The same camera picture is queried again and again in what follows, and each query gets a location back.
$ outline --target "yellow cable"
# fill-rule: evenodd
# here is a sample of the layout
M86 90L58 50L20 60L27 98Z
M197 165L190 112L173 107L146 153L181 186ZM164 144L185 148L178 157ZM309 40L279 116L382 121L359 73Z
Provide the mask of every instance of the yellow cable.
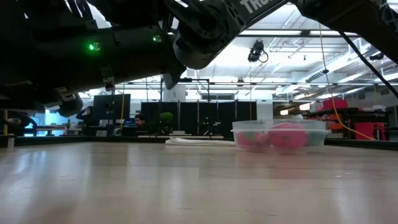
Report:
M323 65L324 65L325 70L326 70L325 53L324 53L324 51L323 51L322 30L321 30L321 24L320 24L320 23L319 23L319 32L320 32L320 38L321 38L321 48L322 48ZM374 139L374 138L372 138L372 137L369 137L369 136L367 136L367 135L365 135L365 134L362 134L362 133L360 133L360 132L358 132L358 131L355 131L355 130L353 130L353 129L347 127L347 126L345 126L345 125L341 122L340 117L338 116L338 113L337 113L337 109L336 109L336 105L335 105L335 98L334 98L334 96L333 96L333 93L331 92L331 88L330 88L331 85L330 85L330 83L329 83L328 74L325 73L325 75L326 75L326 80L327 80L327 82L328 82L328 89L329 89L329 92L330 92L330 95L331 95L331 102L333 103L333 109L335 110L335 114L336 114L336 116L337 116L338 122L342 125L342 127L344 127L345 129L347 129L348 131L352 131L352 132L354 132L354 133L356 133L356 134L358 134L358 135L360 135L360 136L362 136L362 137L365 137L365 138L367 138L367 139L369 139L369 140L375 141L376 139Z
M369 139L369 140L376 141L376 139L374 139L374 138L372 138L372 137L369 137L369 136L367 136L367 135L365 135L365 134L362 134L362 133L360 133L360 132L358 132L358 131L355 131L355 130L353 130L353 129L347 127L347 126L345 126L345 125L341 122L340 117L338 116L338 113L337 113L337 109L336 109L336 105L335 105L335 98L334 98L334 96L333 96L333 94L332 94L332 92L331 92L331 88L330 88L331 86L330 86L330 84L329 84L328 74L326 74L326 80L327 80L327 82L328 82L328 88L329 88L329 92L330 92L330 95L331 95L331 102L333 103L333 109L335 110L335 114L336 114L336 116L337 116L337 120L338 120L338 122L342 125L342 127L344 127L345 129L347 129L348 131L352 131L352 132L354 132L354 133L356 133L356 134L358 134L358 135L360 135L360 136L362 136L362 137L365 137L365 138L367 138L367 139Z

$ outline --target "clear plastic bin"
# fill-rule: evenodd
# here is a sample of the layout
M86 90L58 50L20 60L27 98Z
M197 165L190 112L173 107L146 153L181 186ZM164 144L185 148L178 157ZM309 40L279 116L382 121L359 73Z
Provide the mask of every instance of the clear plastic bin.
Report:
M296 119L233 122L236 146L251 152L303 154L322 151L326 122Z

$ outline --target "white towel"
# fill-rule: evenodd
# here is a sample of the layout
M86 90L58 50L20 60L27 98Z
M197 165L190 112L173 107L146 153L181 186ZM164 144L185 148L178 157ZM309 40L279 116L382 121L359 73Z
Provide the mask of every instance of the white towel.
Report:
M219 140L189 140L182 138L170 138L166 141L167 145L174 146L235 146L235 142Z

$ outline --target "green plant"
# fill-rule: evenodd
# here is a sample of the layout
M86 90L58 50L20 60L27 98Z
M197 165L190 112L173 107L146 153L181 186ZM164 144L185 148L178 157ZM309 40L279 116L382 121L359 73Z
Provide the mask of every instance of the green plant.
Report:
M164 112L159 115L160 122L163 127L170 127L173 122L173 114L170 112Z

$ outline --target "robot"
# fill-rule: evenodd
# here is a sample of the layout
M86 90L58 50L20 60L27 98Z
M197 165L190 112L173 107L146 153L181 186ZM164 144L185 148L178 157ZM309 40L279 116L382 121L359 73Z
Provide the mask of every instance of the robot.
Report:
M2 0L0 109L59 105L70 116L81 110L79 91L159 74L171 89L187 67L206 67L240 32L288 2L398 62L398 14L386 0ZM112 28L99 29L88 4Z

